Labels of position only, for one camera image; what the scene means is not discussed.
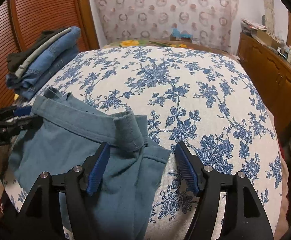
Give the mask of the light blue folded jeans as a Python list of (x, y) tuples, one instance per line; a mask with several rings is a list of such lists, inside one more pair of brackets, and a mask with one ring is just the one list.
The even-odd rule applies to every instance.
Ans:
[(78, 54), (77, 40), (80, 35), (81, 29), (75, 26), (58, 33), (57, 39), (50, 45), (42, 46), (26, 61), (27, 66), (22, 65), (21, 70), (7, 75), (7, 87), (28, 89), (35, 85), (43, 75), (49, 73), (54, 64), (58, 67), (68, 64)]

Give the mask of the pink circle pattern curtain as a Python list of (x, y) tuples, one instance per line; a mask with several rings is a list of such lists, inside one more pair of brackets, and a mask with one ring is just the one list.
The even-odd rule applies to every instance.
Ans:
[(239, 0), (94, 0), (108, 43), (168, 40), (174, 31), (230, 51)]

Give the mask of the brown wooden sideboard cabinet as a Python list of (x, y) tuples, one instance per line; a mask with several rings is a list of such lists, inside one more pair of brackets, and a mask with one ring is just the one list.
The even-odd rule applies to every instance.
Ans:
[(274, 115), (282, 143), (291, 137), (291, 65), (254, 38), (240, 34), (238, 56), (263, 103)]

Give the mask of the black folded garment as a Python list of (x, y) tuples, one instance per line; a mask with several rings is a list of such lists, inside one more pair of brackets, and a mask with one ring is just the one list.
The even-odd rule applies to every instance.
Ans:
[(48, 41), (54, 35), (57, 35), (66, 28), (59, 28), (56, 30), (44, 30), (41, 32), (39, 38), (32, 44), (31, 47), (20, 53), (10, 53), (7, 56), (7, 68), (9, 72), (14, 73), (19, 66), (42, 44)]

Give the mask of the cardboard box with blue bag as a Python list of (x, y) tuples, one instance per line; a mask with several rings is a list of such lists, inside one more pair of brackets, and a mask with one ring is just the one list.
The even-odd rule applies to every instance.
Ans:
[(179, 31), (176, 28), (173, 28), (170, 40), (171, 41), (184, 41), (184, 42), (192, 42), (193, 35), (190, 35), (187, 31)]

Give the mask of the brown louvered wardrobe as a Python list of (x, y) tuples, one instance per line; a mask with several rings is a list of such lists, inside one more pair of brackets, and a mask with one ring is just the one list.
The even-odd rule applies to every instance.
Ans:
[(90, 0), (3, 0), (0, 4), (0, 108), (14, 102), (6, 87), (7, 55), (25, 51), (41, 32), (77, 26), (80, 51), (99, 49)]

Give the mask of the grey folded garment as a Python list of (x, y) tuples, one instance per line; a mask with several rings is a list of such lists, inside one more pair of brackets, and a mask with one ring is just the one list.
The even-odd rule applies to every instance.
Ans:
[(51, 44), (53, 44), (56, 40), (58, 40), (63, 35), (69, 33), (71, 31), (71, 28), (67, 28), (60, 33), (57, 33), (56, 35), (50, 37), (46, 42), (44, 42), (42, 45), (40, 45), (32, 54), (30, 54), (29, 57), (26, 58), (26, 60), (18, 67), (18, 69), (14, 72), (14, 75), (17, 78), (20, 78), (22, 74), (26, 71), (28, 66)]

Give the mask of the blue floral white quilt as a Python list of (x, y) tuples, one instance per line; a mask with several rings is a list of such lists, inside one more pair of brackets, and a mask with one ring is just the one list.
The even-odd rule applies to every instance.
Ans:
[(114, 118), (133, 112), (139, 146), (162, 148), (157, 159), (133, 151), (112, 154), (102, 207), (92, 209), (102, 239), (183, 239), (197, 198), (186, 185), (174, 148), (224, 174), (243, 172), (254, 186), (272, 230), (282, 202), (282, 165), (273, 117), (237, 61), (198, 50), (116, 47), (79, 53), (30, 101), (43, 128), (21, 133), (4, 188), (17, 210), (43, 170), (59, 174), (93, 153), (92, 138), (114, 142)]

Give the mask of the dark blue folded jeans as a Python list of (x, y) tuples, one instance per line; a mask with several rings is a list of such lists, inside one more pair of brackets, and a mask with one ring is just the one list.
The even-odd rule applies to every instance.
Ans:
[(22, 74), (21, 78), (13, 74), (7, 74), (6, 85), (13, 89), (19, 96), (31, 100), (34, 95), (53, 77), (60, 69), (72, 61), (78, 54), (75, 45), (63, 51), (56, 59), (52, 60), (48, 53), (39, 56)]

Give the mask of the stack of papers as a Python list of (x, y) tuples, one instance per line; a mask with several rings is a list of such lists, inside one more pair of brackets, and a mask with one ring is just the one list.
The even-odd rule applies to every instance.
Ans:
[(247, 19), (241, 20), (241, 30), (245, 33), (255, 34), (257, 31), (267, 31), (267, 28), (259, 23), (251, 22)]

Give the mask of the beige tied window curtain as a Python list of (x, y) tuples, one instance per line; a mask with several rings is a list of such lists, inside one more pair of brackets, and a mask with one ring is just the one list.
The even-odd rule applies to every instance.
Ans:
[(267, 31), (274, 33), (275, 31), (275, 16), (274, 16), (274, 0), (263, 0), (265, 7), (265, 26)]

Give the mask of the beige floral blanket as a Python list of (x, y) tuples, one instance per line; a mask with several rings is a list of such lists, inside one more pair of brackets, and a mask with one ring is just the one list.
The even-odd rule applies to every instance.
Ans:
[(168, 42), (110, 45), (113, 69), (102, 110), (148, 116), (151, 140), (190, 152), (219, 172), (244, 172), (256, 187), (274, 238), (288, 229), (288, 171), (274, 117), (238, 61)]

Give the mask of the cardboard box on cabinet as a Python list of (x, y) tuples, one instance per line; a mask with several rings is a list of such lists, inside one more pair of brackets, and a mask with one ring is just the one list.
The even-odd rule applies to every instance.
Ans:
[(275, 40), (270, 34), (268, 34), (266, 31), (257, 30), (256, 36), (258, 39), (260, 39), (266, 46), (273, 47), (277, 49), (280, 44)]

